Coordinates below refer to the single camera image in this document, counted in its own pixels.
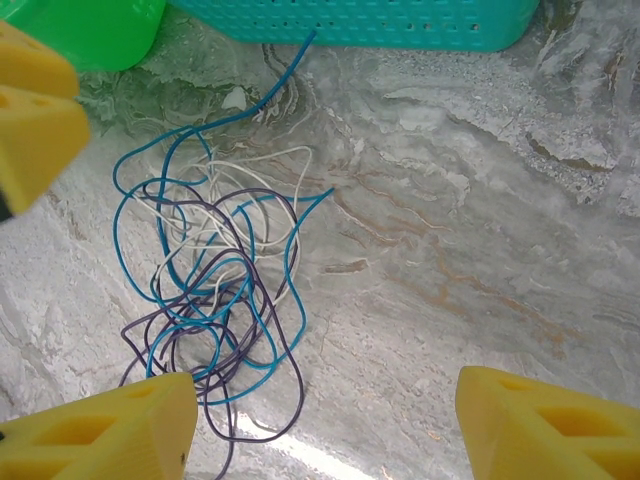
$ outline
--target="wire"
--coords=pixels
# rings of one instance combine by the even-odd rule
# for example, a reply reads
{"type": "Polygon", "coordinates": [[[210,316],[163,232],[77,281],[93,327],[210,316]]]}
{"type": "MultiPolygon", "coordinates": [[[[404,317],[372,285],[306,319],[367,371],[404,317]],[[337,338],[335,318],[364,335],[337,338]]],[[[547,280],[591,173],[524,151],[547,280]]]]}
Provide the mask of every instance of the wire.
{"type": "Polygon", "coordinates": [[[253,107],[212,123],[167,132],[124,155],[113,170],[114,186],[123,196],[114,214],[116,255],[133,289],[156,306],[152,313],[122,329],[121,336],[134,352],[134,358],[120,385],[127,382],[136,365],[143,367],[146,377],[189,371],[209,426],[219,438],[229,442],[227,457],[217,479],[228,470],[236,442],[275,440],[292,428],[302,411],[304,385],[293,357],[307,325],[307,314],[295,288],[295,276],[302,258],[300,227],[333,189],[317,196],[300,196],[304,177],[313,161],[313,151],[307,146],[253,158],[219,159],[216,149],[207,144],[201,133],[260,112],[293,74],[314,37],[315,32],[312,32],[283,76],[253,107]],[[204,154],[169,177],[169,167],[177,149],[194,135],[202,144],[204,154]],[[130,189],[119,183],[120,171],[127,161],[174,136],[177,138],[164,157],[159,177],[130,189]],[[247,167],[252,162],[298,153],[306,154],[307,158],[293,196],[278,193],[247,167]],[[302,203],[309,206],[298,217],[297,210],[302,203]],[[163,259],[151,275],[148,290],[138,285],[122,251],[119,224],[129,204],[139,206],[155,218],[163,259]],[[284,233],[274,235],[278,225],[284,226],[284,233]],[[279,257],[282,257],[282,277],[273,291],[268,286],[271,282],[264,280],[260,265],[265,264],[264,271],[271,278],[272,261],[279,257]],[[287,338],[279,313],[279,306],[289,294],[300,318],[291,340],[287,338]],[[140,342],[134,340],[137,331],[142,334],[140,342]],[[197,360],[195,366],[187,366],[181,355],[181,341],[196,337],[208,345],[211,354],[204,360],[197,360]],[[258,344],[267,347],[266,353],[261,349],[260,360],[252,353],[258,344]],[[290,421],[269,438],[238,437],[232,403],[258,389],[285,361],[291,365],[298,383],[298,402],[290,421]],[[233,387],[243,366],[259,372],[259,378],[249,386],[233,387]],[[211,415],[211,409],[217,406],[223,406],[225,410],[225,433],[211,415]]]}

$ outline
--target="marble surface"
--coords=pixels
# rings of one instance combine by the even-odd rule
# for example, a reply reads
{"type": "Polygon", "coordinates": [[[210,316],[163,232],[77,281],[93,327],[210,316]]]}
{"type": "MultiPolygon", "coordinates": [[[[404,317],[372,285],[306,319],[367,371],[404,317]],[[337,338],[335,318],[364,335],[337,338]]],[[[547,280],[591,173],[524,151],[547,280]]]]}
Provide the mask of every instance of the marble surface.
{"type": "MultiPolygon", "coordinates": [[[[241,445],[226,478],[470,479],[464,365],[640,406],[633,6],[585,0],[574,27],[538,17],[494,55],[312,47],[260,119],[208,134],[228,155],[309,145],[305,194],[336,188],[302,229],[303,414],[282,440],[241,445]],[[605,11],[615,32],[594,23],[605,11]]],[[[170,10],[139,67],[83,77],[91,144],[0,233],[0,419],[113,388],[130,359],[119,330],[149,306],[113,252],[117,158],[255,101],[295,51],[170,10]]],[[[127,181],[157,174],[162,153],[127,181]]],[[[301,168],[256,165],[284,192],[301,168]]],[[[157,264],[152,228],[122,224],[141,278],[157,264]]],[[[240,404],[241,428],[284,424],[294,386],[281,369],[240,404]]],[[[187,478],[212,478],[225,448],[201,421],[187,478]]]]}

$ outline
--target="perforated basket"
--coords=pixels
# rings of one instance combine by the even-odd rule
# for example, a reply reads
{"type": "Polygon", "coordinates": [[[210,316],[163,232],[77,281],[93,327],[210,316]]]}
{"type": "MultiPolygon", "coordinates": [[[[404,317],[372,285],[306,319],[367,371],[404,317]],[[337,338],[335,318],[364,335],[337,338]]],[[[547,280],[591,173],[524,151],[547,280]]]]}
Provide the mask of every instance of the perforated basket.
{"type": "Polygon", "coordinates": [[[526,30],[538,0],[170,0],[242,42],[501,50],[526,30]]]}

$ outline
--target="basket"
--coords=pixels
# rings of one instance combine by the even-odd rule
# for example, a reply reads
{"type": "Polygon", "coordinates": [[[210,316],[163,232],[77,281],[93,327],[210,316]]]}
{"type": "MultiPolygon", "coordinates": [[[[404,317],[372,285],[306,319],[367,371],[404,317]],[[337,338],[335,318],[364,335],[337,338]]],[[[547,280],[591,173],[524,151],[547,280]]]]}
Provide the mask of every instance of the basket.
{"type": "Polygon", "coordinates": [[[0,0],[0,20],[51,47],[78,70],[124,70],[156,36],[165,0],[0,0]]]}
{"type": "Polygon", "coordinates": [[[525,32],[538,0],[169,0],[241,42],[493,52],[525,32]]]}

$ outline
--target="green plastic container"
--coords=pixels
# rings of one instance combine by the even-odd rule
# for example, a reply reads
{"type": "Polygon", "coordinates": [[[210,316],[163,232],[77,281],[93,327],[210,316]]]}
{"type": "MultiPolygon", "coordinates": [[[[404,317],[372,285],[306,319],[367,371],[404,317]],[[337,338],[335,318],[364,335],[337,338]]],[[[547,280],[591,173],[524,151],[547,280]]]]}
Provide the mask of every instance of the green plastic container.
{"type": "Polygon", "coordinates": [[[151,48],[165,0],[0,0],[0,19],[78,70],[125,70],[151,48]]]}

